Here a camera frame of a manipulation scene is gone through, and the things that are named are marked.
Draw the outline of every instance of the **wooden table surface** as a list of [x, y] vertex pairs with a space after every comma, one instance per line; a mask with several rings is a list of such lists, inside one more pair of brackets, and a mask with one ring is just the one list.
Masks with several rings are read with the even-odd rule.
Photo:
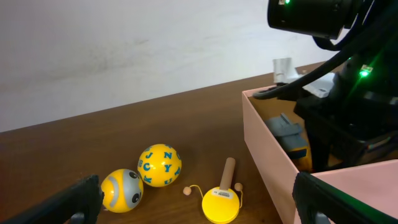
[[137, 170], [144, 149], [165, 143], [182, 158], [178, 179], [145, 185], [134, 210], [102, 211], [98, 223], [209, 223], [197, 190], [187, 197], [182, 189], [219, 186], [227, 157], [236, 159], [233, 184], [244, 192], [233, 223], [281, 223], [243, 136], [241, 92], [271, 84], [272, 75], [261, 75], [0, 133], [0, 220], [90, 174], [102, 181], [116, 169]]

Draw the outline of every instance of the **yellow ball with letters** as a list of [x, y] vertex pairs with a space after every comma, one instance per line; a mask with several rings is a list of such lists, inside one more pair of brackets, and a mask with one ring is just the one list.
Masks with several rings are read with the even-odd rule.
[[132, 170], [118, 169], [101, 184], [103, 205], [111, 212], [128, 212], [135, 208], [144, 194], [141, 178]]
[[153, 187], [171, 184], [180, 175], [182, 162], [173, 147], [156, 144], [145, 149], [138, 160], [142, 180]]

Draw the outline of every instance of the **pink box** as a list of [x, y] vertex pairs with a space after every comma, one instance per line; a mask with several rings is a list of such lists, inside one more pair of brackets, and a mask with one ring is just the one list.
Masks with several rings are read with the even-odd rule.
[[[273, 137], [249, 97], [242, 92], [244, 140], [284, 224], [301, 223], [292, 197], [297, 168]], [[352, 197], [398, 218], [398, 160], [313, 174]]]

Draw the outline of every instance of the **white wall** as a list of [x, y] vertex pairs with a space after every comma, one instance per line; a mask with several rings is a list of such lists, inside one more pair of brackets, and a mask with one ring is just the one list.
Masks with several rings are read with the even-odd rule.
[[261, 0], [2, 0], [0, 131], [333, 55], [266, 17]]

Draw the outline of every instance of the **green light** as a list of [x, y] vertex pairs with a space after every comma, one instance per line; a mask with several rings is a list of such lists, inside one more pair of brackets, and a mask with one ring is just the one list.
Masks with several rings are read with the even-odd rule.
[[366, 77], [366, 76], [369, 75], [369, 72], [368, 71], [361, 71], [359, 74], [361, 75], [361, 77]]

